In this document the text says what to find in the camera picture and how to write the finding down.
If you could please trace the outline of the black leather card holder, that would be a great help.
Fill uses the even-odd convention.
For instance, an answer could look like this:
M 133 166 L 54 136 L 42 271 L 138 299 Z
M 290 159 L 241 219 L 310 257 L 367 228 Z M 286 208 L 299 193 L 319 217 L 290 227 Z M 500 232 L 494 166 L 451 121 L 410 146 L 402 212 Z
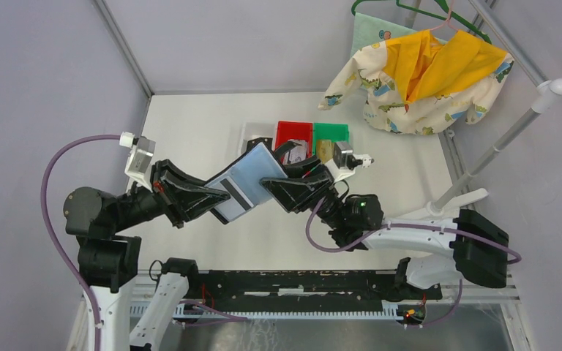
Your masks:
M 295 140 L 283 143 L 271 150 L 263 141 L 248 148 L 239 158 L 205 182 L 208 188 L 227 192 L 230 198 L 211 209 L 222 223 L 228 224 L 245 215 L 258 205 L 272 199 L 261 186 L 263 178 L 302 178 L 320 164 L 316 156 L 300 162 L 284 165 L 285 156 L 301 145 Z

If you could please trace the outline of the credit card with magnetic stripe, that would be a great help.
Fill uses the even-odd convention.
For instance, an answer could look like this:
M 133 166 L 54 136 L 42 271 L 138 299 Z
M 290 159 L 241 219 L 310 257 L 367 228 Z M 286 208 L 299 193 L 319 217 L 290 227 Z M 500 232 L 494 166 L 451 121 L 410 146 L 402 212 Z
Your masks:
M 271 199 L 271 195 L 253 179 L 225 176 L 208 183 L 207 187 L 229 193 L 229 200 L 214 207 L 215 213 L 225 223 L 235 221 Z

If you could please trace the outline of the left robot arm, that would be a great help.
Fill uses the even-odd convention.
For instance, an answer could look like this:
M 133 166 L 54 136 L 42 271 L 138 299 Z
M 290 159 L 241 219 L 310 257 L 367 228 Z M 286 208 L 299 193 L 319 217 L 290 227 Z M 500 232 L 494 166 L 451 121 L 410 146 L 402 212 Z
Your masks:
M 65 230 L 79 244 L 77 272 L 84 282 L 93 350 L 130 348 L 126 301 L 138 273 L 142 240 L 121 232 L 159 216 L 182 228 L 231 198 L 168 159 L 147 166 L 129 162 L 126 171 L 133 179 L 128 192 L 117 196 L 82 186 L 63 206 Z

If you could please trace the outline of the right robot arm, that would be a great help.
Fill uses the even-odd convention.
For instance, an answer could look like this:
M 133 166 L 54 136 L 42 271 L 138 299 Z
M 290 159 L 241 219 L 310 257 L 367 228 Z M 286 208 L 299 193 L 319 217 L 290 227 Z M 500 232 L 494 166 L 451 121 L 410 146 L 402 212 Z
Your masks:
M 287 211 L 310 211 L 308 242 L 328 253 L 400 249 L 422 257 L 401 259 L 393 279 L 396 294 L 412 298 L 421 290 L 465 279 L 501 289 L 509 265 L 521 256 L 509 248 L 509 235 L 475 210 L 454 218 L 385 217 L 377 195 L 340 195 L 335 188 L 373 160 L 366 154 L 336 156 L 327 163 L 313 157 L 289 168 L 286 178 L 263 178 L 260 185 Z

